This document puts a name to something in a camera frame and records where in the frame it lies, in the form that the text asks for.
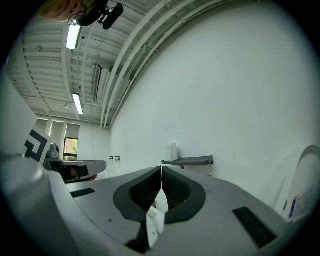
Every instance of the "white box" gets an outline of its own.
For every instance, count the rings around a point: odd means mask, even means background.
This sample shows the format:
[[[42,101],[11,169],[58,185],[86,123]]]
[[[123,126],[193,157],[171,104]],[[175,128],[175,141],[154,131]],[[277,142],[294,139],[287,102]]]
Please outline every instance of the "white box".
[[[166,145],[164,148],[164,161],[175,161],[178,160],[178,151],[176,143]]]

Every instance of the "ceiling beam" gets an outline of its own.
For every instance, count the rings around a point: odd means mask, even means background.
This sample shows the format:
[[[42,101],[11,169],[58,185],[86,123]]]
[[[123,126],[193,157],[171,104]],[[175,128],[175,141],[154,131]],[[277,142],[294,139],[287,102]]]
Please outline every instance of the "ceiling beam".
[[[32,77],[29,72],[27,62],[25,59],[24,54],[24,45],[23,45],[23,38],[20,36],[16,42],[16,53],[15,57],[17,60],[17,64],[19,66],[20,72],[22,74],[23,80],[25,81],[26,85],[30,89],[31,93],[37,98],[36,101],[39,103],[39,105],[43,108],[43,110],[50,116],[50,108],[46,104],[45,100],[42,99]]]
[[[33,111],[33,113],[38,117],[38,118],[47,118],[48,116],[46,114],[43,113],[39,113],[37,111]],[[69,120],[74,120],[74,121],[78,121],[78,122],[88,122],[88,123],[93,123],[93,124],[100,124],[100,121],[98,119],[96,120],[89,120],[89,119],[76,119],[73,116],[69,115],[69,114],[62,114],[60,112],[53,112],[51,115],[52,119],[57,118],[59,119],[69,119]]]
[[[63,78],[64,78],[64,85],[66,88],[66,92],[72,104],[72,108],[76,119],[79,118],[78,111],[76,109],[76,105],[74,102],[73,94],[74,94],[74,86],[72,83],[72,73],[71,73],[71,50],[67,48],[67,39],[69,33],[69,25],[65,24],[63,28],[63,35],[62,35],[62,45],[61,45],[61,53],[62,53],[62,71],[63,71]]]

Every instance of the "ceiling light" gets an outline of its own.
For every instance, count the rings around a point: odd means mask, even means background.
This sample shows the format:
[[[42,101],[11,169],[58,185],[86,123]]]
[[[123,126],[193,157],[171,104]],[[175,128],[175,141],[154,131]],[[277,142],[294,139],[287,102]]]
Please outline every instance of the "ceiling light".
[[[83,115],[82,106],[80,102],[80,95],[78,93],[74,93],[73,95],[73,102],[75,104],[76,110],[78,111],[79,115]]]
[[[69,27],[68,38],[66,40],[66,47],[68,49],[74,50],[77,48],[81,29],[82,28],[78,25],[71,25]]]

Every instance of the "black and white sign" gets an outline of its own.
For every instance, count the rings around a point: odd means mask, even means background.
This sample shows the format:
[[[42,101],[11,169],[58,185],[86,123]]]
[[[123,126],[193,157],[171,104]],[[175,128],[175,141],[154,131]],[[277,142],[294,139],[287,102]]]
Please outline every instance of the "black and white sign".
[[[26,158],[32,158],[43,165],[50,148],[50,137],[37,127],[34,127],[24,144],[24,148],[24,156]]]

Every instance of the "sticker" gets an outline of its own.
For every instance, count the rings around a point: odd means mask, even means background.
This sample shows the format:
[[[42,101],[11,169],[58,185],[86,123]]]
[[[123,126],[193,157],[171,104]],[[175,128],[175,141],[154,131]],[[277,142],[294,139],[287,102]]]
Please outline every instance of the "sticker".
[[[32,158],[43,165],[50,148],[50,137],[37,127],[34,127],[24,144],[24,148],[24,156],[26,158]]]
[[[293,198],[289,219],[296,219],[306,215],[312,199],[312,189]]]

